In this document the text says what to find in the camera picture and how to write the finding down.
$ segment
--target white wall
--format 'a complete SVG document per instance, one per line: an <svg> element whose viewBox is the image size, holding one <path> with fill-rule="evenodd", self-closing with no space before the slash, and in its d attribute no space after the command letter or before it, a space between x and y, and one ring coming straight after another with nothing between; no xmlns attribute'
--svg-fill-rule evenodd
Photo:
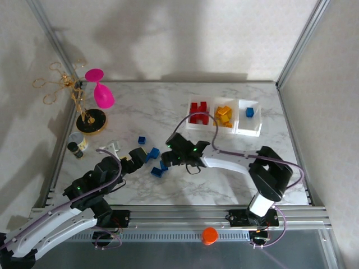
<svg viewBox="0 0 359 269"><path fill-rule="evenodd" d="M55 87L31 85L50 78L47 67L58 58L27 3L1 0L0 25L0 231L6 232L27 221L51 174L69 99L63 92L57 103L44 105Z"/></svg>
<svg viewBox="0 0 359 269"><path fill-rule="evenodd" d="M316 1L40 0L73 61L187 82L276 80Z"/></svg>
<svg viewBox="0 0 359 269"><path fill-rule="evenodd" d="M359 1L332 0L282 93L348 268L359 267Z"/></svg>

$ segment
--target small jar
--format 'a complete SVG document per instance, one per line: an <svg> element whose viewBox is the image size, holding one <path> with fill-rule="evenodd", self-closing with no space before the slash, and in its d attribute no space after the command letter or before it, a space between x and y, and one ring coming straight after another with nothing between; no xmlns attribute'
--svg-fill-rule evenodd
<svg viewBox="0 0 359 269"><path fill-rule="evenodd" d="M70 142L67 144L67 149L70 150L72 154L74 154L74 156L78 159L81 159L84 156L84 153L80 150L76 142Z"/></svg>

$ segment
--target gold jewelry stand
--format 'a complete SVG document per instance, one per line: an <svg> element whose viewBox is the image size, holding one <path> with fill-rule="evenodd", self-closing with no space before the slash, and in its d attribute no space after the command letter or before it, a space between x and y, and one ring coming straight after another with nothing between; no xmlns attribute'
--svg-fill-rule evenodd
<svg viewBox="0 0 359 269"><path fill-rule="evenodd" d="M78 113L80 113L76 121L77 129L79 129L82 133L86 135L94 135L101 132L105 128L107 123L107 117L105 113L100 109L87 110L85 108L85 91L81 89L79 85L80 80L84 79L84 77L79 79L76 79L75 77L75 70L77 69L78 64L81 64L81 67L84 67L87 63L82 59L78 59L75 63L75 68L73 69L74 72L71 75L68 75L66 72L60 71L60 68L62 67L61 63L54 62L50 64L49 69L52 71L57 71L61 76L60 80L56 82L47 81L44 78L37 78L33 82L33 87L42 88L47 83L57 84L60 86L60 88L53 93L46 94L44 96L43 103L46 105L51 105L55 103L57 100L57 93L62 89L68 89L70 92L71 99L75 102L76 110Z"/></svg>

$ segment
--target marble table surface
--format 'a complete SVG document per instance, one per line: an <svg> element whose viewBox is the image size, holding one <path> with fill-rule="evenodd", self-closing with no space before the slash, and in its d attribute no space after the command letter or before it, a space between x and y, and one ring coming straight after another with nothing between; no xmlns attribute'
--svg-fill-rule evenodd
<svg viewBox="0 0 359 269"><path fill-rule="evenodd" d="M119 157L141 145L139 136L146 137L144 149L157 147L161 152L168 148L165 141L179 121L186 116L191 94L222 96L257 100L262 107L263 127L259 137L240 134L218 134L216 145L222 149L259 150L261 146L273 148L284 160L296 162L294 151L277 91L271 83L201 84L201 83L105 83L116 98L115 105L104 109L108 116L105 130L87 136L89 147L82 160L76 160L67 150L59 172L55 192L62 194L71 182L105 157L95 152L111 140L121 145ZM95 84L86 86L86 107L96 108L93 99ZM194 144L198 140L211 141L213 132L187 130L179 132ZM189 175L184 166L170 167L162 178L150 174L159 166L159 160L150 160L137 172L126 175L127 185L106 196L111 205L247 205L256 193L251 178L219 168L206 168L197 175ZM298 178L295 171L292 181ZM307 205L302 184L286 192L281 205Z"/></svg>

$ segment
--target gold wire tree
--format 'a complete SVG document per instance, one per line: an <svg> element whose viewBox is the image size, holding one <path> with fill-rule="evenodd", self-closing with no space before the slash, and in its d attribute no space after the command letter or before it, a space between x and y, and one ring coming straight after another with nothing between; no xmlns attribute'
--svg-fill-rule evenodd
<svg viewBox="0 0 359 269"><path fill-rule="evenodd" d="M75 102L77 112L79 112L81 114L82 121L83 122L85 121L85 116L86 116L88 119L88 122L93 123L94 119L87 113L87 110L85 108L85 104L86 104L85 92L81 89L81 87L79 85L80 80L84 79L84 77L76 79L75 71L78 68L78 66L77 66L78 64L80 64L81 67L84 67L85 65L87 65L85 60L78 59L76 61L76 63L74 64L75 67L73 69L73 73L71 75L69 75L65 71L61 72L61 70L60 70L62 68L61 63L53 62L52 64L49 65L49 69L52 71L57 71L61 76L60 80L59 81L47 81L46 79L44 79L42 77L37 78L33 82L33 87L34 88L42 88L48 83L57 84L60 86L60 88L57 89L56 91L54 91L50 94L46 94L44 96L43 103L46 105L52 105L53 103L55 103L57 100L57 93L63 89L68 89L70 92L71 99Z"/></svg>

